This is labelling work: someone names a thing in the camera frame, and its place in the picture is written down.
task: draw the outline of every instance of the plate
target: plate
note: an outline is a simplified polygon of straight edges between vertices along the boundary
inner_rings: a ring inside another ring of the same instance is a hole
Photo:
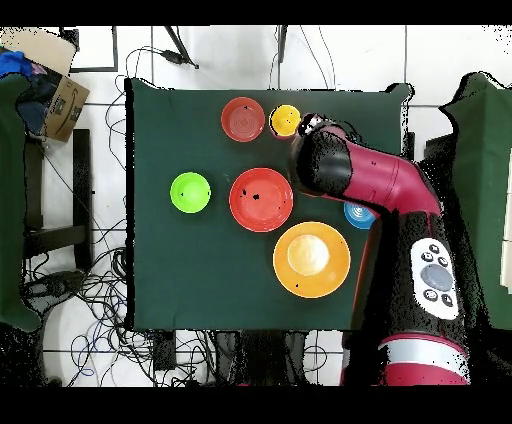
[[[240,174],[229,193],[229,207],[235,220],[254,232],[280,227],[293,208],[293,191],[279,172],[253,168]]]
[[[224,106],[220,120],[227,136],[243,143],[261,134],[265,126],[265,112],[255,100],[237,97]]]
[[[314,299],[327,296],[343,284],[350,270],[350,249],[331,226],[302,222],[279,238],[273,264],[286,290]]]

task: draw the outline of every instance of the yellow cup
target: yellow cup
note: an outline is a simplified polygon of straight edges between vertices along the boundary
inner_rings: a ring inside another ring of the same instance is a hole
[[[300,124],[300,112],[290,105],[276,107],[268,119],[270,131],[279,140],[287,139],[295,134]]]

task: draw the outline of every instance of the robot button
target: robot button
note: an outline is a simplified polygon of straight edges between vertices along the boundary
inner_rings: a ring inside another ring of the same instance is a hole
[[[439,254],[439,247],[437,247],[435,244],[431,244],[429,249],[432,253],[435,253],[436,255]]]
[[[442,256],[437,258],[437,262],[439,262],[439,264],[444,266],[445,268],[448,266],[448,261],[445,258],[443,258]]]
[[[452,288],[453,277],[442,266],[429,264],[421,270],[421,278],[430,287],[447,292]]]
[[[443,303],[448,306],[449,308],[451,308],[453,306],[453,301],[452,301],[452,298],[450,296],[448,296],[447,294],[442,294],[441,295],[441,300],[443,301]]]
[[[427,289],[423,292],[423,296],[425,299],[430,300],[431,302],[435,302],[437,300],[437,293],[432,289]]]
[[[432,253],[424,252],[421,254],[421,259],[423,259],[425,262],[432,262],[434,257],[432,256]]]

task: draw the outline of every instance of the blue bowl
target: blue bowl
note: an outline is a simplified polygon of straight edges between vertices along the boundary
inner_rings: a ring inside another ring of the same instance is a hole
[[[375,216],[370,209],[348,202],[345,202],[343,209],[348,222],[360,230],[368,230],[375,221]]]

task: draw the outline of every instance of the blue cloth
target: blue cloth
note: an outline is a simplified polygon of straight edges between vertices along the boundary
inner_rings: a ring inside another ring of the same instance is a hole
[[[25,59],[23,52],[5,52],[0,54],[0,78],[12,72],[26,77],[32,75],[32,64],[28,59]]]

